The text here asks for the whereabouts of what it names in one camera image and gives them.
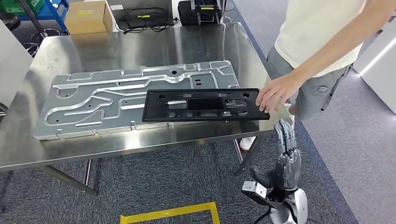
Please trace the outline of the person's left hand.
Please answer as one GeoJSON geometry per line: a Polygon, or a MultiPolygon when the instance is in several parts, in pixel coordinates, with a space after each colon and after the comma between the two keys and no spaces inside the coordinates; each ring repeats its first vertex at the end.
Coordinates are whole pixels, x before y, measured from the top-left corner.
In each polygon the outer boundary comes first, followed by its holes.
{"type": "Polygon", "coordinates": [[[281,105],[294,94],[307,80],[301,74],[290,73],[269,81],[260,91],[256,98],[256,106],[259,111],[270,113],[279,110],[281,105]]]}

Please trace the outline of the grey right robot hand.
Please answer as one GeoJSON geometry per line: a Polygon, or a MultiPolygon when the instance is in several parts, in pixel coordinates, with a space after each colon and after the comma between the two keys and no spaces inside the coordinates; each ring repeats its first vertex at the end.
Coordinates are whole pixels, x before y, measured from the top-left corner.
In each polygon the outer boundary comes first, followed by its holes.
{"type": "Polygon", "coordinates": [[[274,125],[274,129],[278,136],[275,167],[262,173],[253,165],[249,171],[252,178],[266,188],[293,191],[297,189],[301,166],[301,153],[297,148],[294,128],[281,119],[274,125]]]}

